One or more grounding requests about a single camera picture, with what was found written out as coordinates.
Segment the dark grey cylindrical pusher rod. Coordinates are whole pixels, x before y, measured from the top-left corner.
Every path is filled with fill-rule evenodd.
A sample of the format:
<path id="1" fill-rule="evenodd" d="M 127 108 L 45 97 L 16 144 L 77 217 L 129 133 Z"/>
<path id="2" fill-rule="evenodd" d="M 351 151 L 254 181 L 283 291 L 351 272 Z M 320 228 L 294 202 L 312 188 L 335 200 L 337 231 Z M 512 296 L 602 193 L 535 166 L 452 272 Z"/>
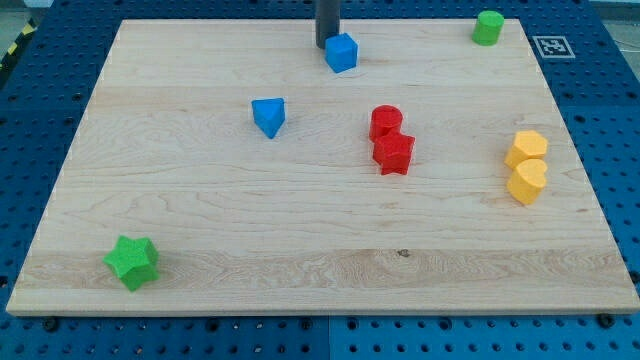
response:
<path id="1" fill-rule="evenodd" d="M 317 0 L 315 7 L 315 42 L 320 49 L 326 40 L 339 34 L 340 0 Z"/>

